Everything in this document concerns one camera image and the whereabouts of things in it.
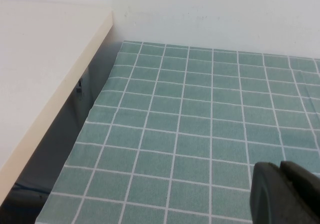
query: black plastic object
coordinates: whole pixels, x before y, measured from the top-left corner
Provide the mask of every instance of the black plastic object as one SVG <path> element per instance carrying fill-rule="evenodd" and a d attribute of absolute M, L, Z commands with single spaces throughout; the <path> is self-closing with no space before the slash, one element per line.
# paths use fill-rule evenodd
<path fill-rule="evenodd" d="M 320 224 L 320 179 L 291 161 L 258 162 L 250 208 L 254 224 Z"/>

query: white shelf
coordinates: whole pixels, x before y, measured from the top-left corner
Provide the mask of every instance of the white shelf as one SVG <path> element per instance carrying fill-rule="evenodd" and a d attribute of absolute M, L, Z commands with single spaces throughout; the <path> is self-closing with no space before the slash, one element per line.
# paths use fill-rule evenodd
<path fill-rule="evenodd" d="M 108 34 L 109 7 L 0 0 L 0 204 Z"/>

